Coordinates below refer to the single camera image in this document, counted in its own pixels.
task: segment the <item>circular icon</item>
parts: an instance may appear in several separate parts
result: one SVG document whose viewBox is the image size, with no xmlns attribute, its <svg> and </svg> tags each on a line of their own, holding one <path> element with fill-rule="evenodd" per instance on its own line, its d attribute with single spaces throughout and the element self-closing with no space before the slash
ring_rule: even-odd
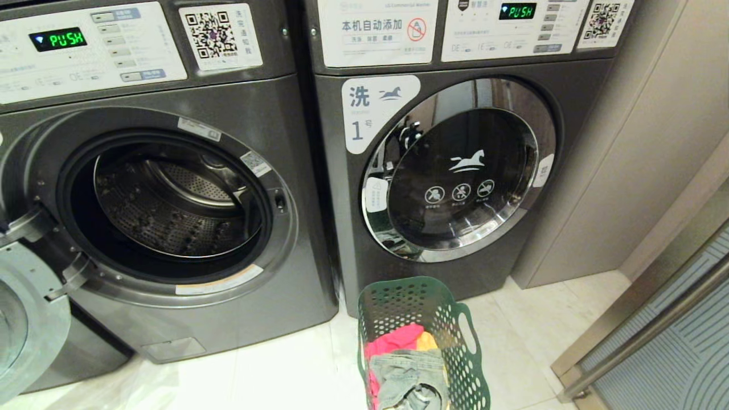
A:
<svg viewBox="0 0 729 410">
<path fill-rule="evenodd" d="M 481 182 L 481 185 L 478 185 L 476 193 L 481 198 L 484 198 L 494 191 L 494 187 L 496 187 L 496 183 L 492 179 L 487 179 L 486 181 Z"/>
<path fill-rule="evenodd" d="M 428 204 L 437 204 L 438 202 L 441 202 L 444 197 L 445 190 L 437 185 L 430 187 L 427 191 L 425 191 L 425 202 Z"/>
<path fill-rule="evenodd" d="M 425 20 L 422 18 L 413 18 L 408 23 L 408 37 L 414 42 L 419 42 L 425 37 Z"/>
<path fill-rule="evenodd" d="M 453 189 L 454 201 L 463 201 L 464 199 L 468 198 L 469 195 L 471 195 L 471 185 L 460 184 Z"/>
</svg>

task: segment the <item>yellow clothing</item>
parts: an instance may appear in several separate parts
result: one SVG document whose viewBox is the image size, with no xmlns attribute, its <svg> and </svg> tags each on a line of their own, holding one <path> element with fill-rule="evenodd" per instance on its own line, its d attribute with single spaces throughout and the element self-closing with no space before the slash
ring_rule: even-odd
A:
<svg viewBox="0 0 729 410">
<path fill-rule="evenodd" d="M 423 334 L 418 337 L 418 340 L 416 341 L 416 346 L 416 349 L 420 351 L 438 348 L 438 345 L 435 344 L 435 339 L 433 338 L 433 335 L 428 332 L 423 332 Z"/>
</svg>

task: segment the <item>prohibition symbol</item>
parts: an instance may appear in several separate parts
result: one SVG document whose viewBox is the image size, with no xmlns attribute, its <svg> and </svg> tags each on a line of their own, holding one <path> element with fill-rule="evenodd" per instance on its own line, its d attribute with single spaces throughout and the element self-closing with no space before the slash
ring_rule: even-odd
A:
<svg viewBox="0 0 729 410">
<path fill-rule="evenodd" d="M 408 23 L 408 37 L 414 42 L 419 42 L 425 37 L 425 20 L 422 18 L 413 18 Z"/>
</svg>

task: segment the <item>stainless steel drum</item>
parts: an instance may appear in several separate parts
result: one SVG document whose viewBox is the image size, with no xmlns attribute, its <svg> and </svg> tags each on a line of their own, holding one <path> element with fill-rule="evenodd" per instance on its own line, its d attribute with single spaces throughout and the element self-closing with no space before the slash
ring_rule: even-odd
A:
<svg viewBox="0 0 729 410">
<path fill-rule="evenodd" d="M 175 257 L 232 252 L 262 224 L 244 177 L 189 148 L 139 144 L 105 152 L 96 158 L 94 188 L 117 229 Z"/>
</svg>

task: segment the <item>closed washing machine door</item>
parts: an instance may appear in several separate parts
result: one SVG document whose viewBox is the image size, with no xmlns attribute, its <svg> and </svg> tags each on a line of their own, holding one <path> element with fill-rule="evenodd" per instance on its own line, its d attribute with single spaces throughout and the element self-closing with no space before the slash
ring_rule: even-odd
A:
<svg viewBox="0 0 729 410">
<path fill-rule="evenodd" d="M 405 114 L 375 150 L 362 211 L 394 255 L 470 255 L 524 217 L 554 161 L 555 126 L 536 91 L 502 78 L 462 82 Z"/>
<path fill-rule="evenodd" d="M 47 298 L 60 288 L 61 281 L 28 248 L 18 242 L 0 247 L 0 404 L 35 382 L 66 342 L 68 296 Z"/>
</svg>

